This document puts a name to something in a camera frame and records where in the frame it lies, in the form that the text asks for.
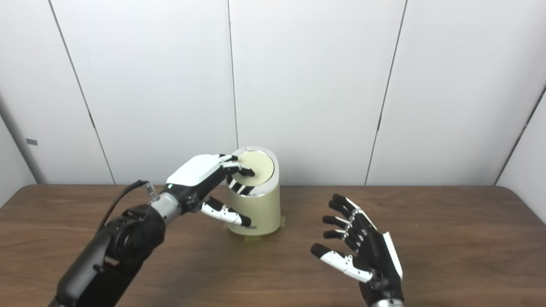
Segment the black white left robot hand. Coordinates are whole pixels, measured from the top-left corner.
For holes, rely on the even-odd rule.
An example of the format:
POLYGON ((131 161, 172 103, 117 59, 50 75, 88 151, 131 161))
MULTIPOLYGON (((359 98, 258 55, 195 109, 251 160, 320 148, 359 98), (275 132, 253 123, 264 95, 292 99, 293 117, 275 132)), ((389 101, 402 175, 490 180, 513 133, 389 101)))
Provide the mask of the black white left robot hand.
POLYGON ((235 155, 197 155, 166 179, 162 193, 174 197, 180 215, 202 212, 212 218, 249 227, 251 218, 211 197, 211 192, 227 177, 239 173, 254 177, 254 171, 240 163, 235 155))

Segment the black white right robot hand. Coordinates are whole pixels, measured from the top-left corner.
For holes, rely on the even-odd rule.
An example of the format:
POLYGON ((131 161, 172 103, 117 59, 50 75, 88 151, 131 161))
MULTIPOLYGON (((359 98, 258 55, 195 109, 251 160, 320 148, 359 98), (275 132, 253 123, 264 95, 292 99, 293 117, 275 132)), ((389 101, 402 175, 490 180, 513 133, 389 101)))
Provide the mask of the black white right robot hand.
POLYGON ((322 222, 337 229, 325 231, 325 239, 339 239, 353 254, 314 243, 310 252, 325 264, 357 280, 368 307, 403 307, 403 268, 389 232, 381 233, 355 202, 333 194, 329 207, 343 218, 325 215, 322 222))

